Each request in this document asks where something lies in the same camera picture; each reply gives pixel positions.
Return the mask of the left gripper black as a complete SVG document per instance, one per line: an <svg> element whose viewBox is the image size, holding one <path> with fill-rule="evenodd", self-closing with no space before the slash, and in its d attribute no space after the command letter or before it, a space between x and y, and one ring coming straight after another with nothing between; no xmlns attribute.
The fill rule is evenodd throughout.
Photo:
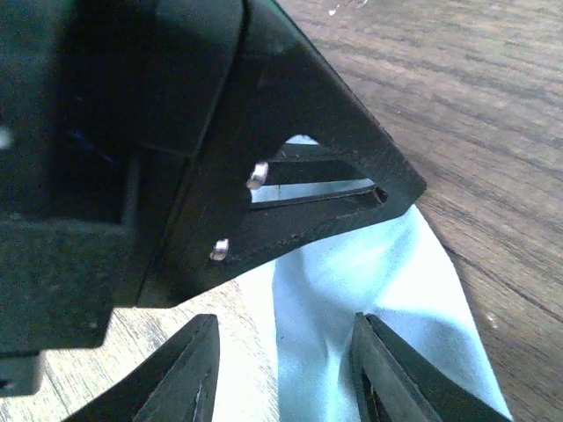
<svg viewBox="0 0 563 422"><path fill-rule="evenodd" d="M178 177L143 164L200 145L238 46L240 1L1 4L1 392L30 396L48 350L101 346L153 244L138 196Z"/></svg>

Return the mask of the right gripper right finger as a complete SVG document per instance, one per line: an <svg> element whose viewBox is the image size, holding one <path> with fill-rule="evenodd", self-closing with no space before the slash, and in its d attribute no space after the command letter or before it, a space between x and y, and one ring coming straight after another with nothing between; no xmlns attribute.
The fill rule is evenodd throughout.
<svg viewBox="0 0 563 422"><path fill-rule="evenodd" d="M507 421L377 316L355 315L350 357L360 420Z"/></svg>

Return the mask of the light blue cleaning cloth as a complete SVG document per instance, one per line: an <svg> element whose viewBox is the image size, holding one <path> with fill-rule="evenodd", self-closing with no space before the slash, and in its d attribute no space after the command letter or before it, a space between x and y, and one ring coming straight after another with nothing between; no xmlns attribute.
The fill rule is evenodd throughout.
<svg viewBox="0 0 563 422"><path fill-rule="evenodd" d="M239 278L277 381L282 421L356 421L357 314L419 353L455 421L511 420L457 271L417 207L307 244Z"/></svg>

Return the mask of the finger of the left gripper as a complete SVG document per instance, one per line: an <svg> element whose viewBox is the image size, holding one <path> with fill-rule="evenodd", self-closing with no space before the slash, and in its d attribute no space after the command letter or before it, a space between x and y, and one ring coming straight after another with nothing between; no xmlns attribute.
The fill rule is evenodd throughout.
<svg viewBox="0 0 563 422"><path fill-rule="evenodd" d="M171 308L301 246L401 216L422 176L273 1L243 44L138 298Z"/></svg>

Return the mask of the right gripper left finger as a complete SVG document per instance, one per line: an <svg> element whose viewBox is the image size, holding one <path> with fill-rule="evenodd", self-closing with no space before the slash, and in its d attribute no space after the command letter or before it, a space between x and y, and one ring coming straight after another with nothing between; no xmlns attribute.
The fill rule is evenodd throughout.
<svg viewBox="0 0 563 422"><path fill-rule="evenodd" d="M210 421L219 369L215 315L192 318L147 360L68 421Z"/></svg>

